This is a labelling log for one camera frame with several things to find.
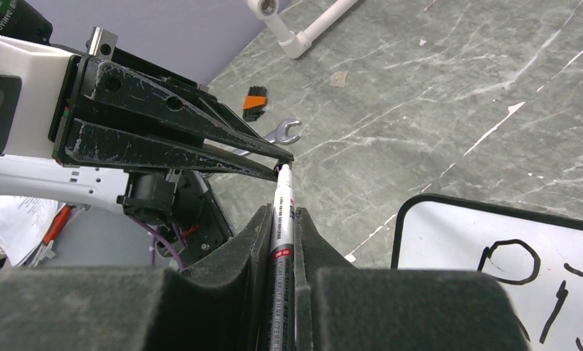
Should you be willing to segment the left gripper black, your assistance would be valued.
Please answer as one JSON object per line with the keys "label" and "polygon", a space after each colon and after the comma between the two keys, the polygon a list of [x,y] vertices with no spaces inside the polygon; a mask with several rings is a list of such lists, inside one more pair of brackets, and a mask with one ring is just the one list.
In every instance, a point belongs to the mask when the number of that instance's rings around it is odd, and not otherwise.
{"label": "left gripper black", "polygon": [[123,170],[236,173],[267,181],[278,173],[205,142],[292,162],[294,156],[252,132],[217,98],[181,80],[158,79],[100,52],[37,44],[0,35],[0,156],[55,160],[49,138],[77,86],[80,119],[58,146],[58,162]]}

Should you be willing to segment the white whiteboard black frame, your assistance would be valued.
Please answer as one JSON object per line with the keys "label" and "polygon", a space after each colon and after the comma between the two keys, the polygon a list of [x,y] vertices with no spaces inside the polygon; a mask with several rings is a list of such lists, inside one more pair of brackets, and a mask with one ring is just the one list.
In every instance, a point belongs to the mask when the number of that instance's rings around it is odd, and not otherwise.
{"label": "white whiteboard black frame", "polygon": [[417,195],[396,215],[391,266],[492,276],[530,350],[583,350],[583,220]]}

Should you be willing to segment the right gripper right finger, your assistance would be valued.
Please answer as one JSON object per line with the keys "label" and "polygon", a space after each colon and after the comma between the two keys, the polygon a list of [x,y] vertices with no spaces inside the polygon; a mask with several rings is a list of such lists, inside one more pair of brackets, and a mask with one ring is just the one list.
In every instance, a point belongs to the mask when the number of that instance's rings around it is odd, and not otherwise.
{"label": "right gripper right finger", "polygon": [[297,350],[526,350],[504,289],[471,271],[357,268],[296,212]]}

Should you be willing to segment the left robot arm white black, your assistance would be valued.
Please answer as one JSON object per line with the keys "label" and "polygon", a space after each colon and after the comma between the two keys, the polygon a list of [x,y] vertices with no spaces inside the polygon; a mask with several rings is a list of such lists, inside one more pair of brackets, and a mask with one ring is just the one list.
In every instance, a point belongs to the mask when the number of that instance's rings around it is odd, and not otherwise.
{"label": "left robot arm white black", "polygon": [[86,51],[50,42],[51,23],[26,1],[0,1],[0,158],[47,160],[44,178],[7,194],[107,208],[144,222],[187,218],[187,171],[275,181],[289,164],[195,81],[116,47],[95,28]]}

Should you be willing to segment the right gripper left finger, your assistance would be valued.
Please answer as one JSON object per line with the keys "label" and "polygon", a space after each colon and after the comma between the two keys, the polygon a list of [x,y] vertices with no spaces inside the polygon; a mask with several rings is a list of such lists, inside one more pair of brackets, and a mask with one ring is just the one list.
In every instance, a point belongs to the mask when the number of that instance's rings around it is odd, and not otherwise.
{"label": "right gripper left finger", "polygon": [[0,350],[254,350],[273,214],[182,272],[0,271]]}

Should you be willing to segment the white whiteboard marker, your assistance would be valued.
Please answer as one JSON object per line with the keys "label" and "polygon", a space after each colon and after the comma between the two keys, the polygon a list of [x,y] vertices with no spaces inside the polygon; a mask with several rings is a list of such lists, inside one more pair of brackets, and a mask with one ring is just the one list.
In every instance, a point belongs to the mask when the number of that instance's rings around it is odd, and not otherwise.
{"label": "white whiteboard marker", "polygon": [[293,174],[288,164],[279,168],[273,210],[270,241],[272,283],[268,349],[293,350],[295,201]]}

